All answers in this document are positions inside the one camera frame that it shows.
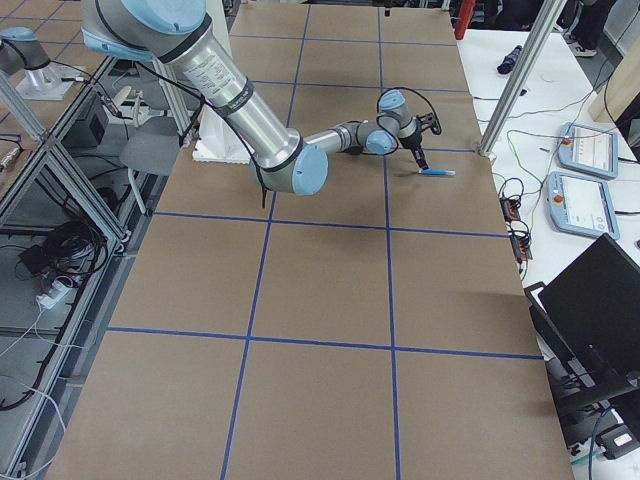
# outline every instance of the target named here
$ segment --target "person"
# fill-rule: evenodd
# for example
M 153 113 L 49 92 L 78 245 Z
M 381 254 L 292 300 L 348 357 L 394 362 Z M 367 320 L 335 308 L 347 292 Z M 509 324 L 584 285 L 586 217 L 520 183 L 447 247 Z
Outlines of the person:
M 522 30 L 531 25 L 542 7 L 543 0 L 504 0 L 496 17 L 498 30 Z
M 565 40 L 576 57 L 595 57 L 598 42 L 604 32 L 609 12 L 616 0 L 597 0 L 589 5 L 585 2 L 575 28 L 565 34 Z

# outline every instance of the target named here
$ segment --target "black monitor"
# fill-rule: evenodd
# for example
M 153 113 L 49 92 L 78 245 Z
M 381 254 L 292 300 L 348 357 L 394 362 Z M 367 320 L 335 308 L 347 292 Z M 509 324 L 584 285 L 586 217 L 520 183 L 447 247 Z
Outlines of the black monitor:
M 539 298 L 596 385 L 640 370 L 640 267 L 609 235 L 598 238 Z M 640 391 L 610 402 L 640 438 Z

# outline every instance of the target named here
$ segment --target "blue joint cap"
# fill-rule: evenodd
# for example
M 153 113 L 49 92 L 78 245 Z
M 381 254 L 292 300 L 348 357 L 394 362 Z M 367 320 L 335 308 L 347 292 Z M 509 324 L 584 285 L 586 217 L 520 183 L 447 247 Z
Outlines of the blue joint cap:
M 200 26 L 207 13 L 206 0 L 121 0 L 143 25 L 168 35 L 185 35 Z
M 84 35 L 84 44 L 89 50 L 102 53 L 103 55 L 109 55 L 110 57 L 121 58 L 123 60 L 135 60 L 138 62 L 151 62 L 155 58 L 153 53 L 146 50 L 137 50 L 135 48 L 127 47 L 120 43 L 116 43 L 106 38 L 98 37 L 91 32 L 87 32 L 82 29 Z
M 10 27 L 0 31 L 0 37 L 16 42 L 35 42 L 38 40 L 33 30 L 27 27 Z
M 399 108 L 404 105 L 405 99 L 402 92 L 399 90 L 389 90 L 384 93 L 382 97 L 380 97 L 380 102 L 378 103 L 378 107 L 380 110 L 393 110 L 394 108 Z
M 385 155 L 393 150 L 395 139 L 384 130 L 374 130 L 367 137 L 367 149 L 376 155 Z
M 306 145 L 293 166 L 291 183 L 296 195 L 314 195 L 327 181 L 329 159 L 317 145 Z

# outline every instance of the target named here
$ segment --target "white table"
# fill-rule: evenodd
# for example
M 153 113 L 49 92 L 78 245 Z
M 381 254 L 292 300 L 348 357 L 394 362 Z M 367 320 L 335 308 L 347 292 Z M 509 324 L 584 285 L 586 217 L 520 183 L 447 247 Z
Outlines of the white table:
M 458 42 L 469 90 L 476 97 L 474 107 L 483 132 L 487 126 L 483 120 L 491 118 L 508 79 L 508 76 L 498 74 L 496 67 L 516 45 L 524 45 L 527 35 L 525 32 L 468 30 L 464 40 Z M 511 116 L 523 112 L 560 109 L 585 97 L 592 91 L 592 86 L 561 35 L 553 33 L 529 76 L 525 89 L 527 93 L 520 97 Z M 572 121 L 603 129 L 613 127 L 613 123 L 603 124 L 591 120 L 588 107 L 595 97 L 596 94 L 592 93 L 582 109 L 580 102 L 560 112 L 510 119 L 494 147 L 494 172 L 507 178 L 518 177 L 524 182 L 527 192 L 536 191 L 539 183 L 518 166 L 516 156 L 507 142 L 507 132 L 523 130 L 554 136 L 559 134 L 562 125 Z M 619 157 L 633 159 L 626 142 L 619 133 L 617 135 Z M 510 138 L 523 165 L 538 178 L 543 179 L 549 170 L 568 172 L 560 167 L 557 158 L 552 158 L 557 145 L 555 139 L 519 133 L 512 133 Z M 499 188 L 503 180 L 498 175 L 495 180 L 496 187 Z M 507 194 L 518 193 L 519 186 L 516 182 L 510 183 Z M 640 166 L 621 162 L 618 178 L 608 183 L 616 210 L 640 210 Z M 524 286 L 538 281 L 548 283 L 593 242 L 590 238 L 557 231 L 549 217 L 544 195 L 536 206 L 537 198 L 537 195 L 525 196 L 520 209 L 523 220 L 532 227 L 533 240 L 533 260 L 529 262 L 528 272 L 523 280 Z M 640 216 L 618 217 L 617 220 L 621 231 L 618 243 L 636 263 L 640 263 L 640 249 L 635 246 L 635 242 L 640 240 Z M 639 465 L 640 450 L 616 461 L 595 458 L 593 475 L 599 480 L 637 479 L 640 475 Z M 586 461 L 574 465 L 574 475 L 578 480 L 588 477 Z

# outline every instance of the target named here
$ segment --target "stool leg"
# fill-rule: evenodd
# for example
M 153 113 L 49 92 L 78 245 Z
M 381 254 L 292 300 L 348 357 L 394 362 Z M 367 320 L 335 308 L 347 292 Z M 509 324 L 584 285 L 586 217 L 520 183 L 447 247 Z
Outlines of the stool leg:
M 131 191 L 133 192 L 133 196 L 136 197 L 136 203 L 138 204 L 138 208 L 140 209 L 140 213 L 146 215 L 147 207 L 144 204 L 144 200 L 142 200 L 142 195 L 140 194 L 140 190 L 138 189 L 138 184 L 136 183 L 136 179 L 133 176 L 134 171 L 131 168 L 127 169 L 127 175 L 129 176 L 129 184 L 131 185 Z

